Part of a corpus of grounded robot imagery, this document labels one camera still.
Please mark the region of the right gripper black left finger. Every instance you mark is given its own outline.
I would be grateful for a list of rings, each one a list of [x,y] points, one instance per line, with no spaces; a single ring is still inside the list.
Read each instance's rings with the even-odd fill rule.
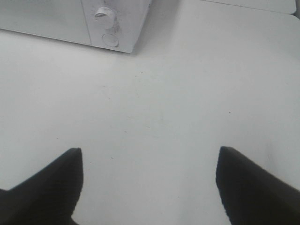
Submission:
[[[72,148],[19,185],[0,191],[0,223],[74,225],[82,187],[82,150]]]

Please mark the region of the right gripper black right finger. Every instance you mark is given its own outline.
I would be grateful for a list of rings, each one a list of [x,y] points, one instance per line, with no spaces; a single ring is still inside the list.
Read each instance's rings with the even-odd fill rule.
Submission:
[[[216,185],[232,225],[298,225],[300,192],[232,147],[222,146]]]

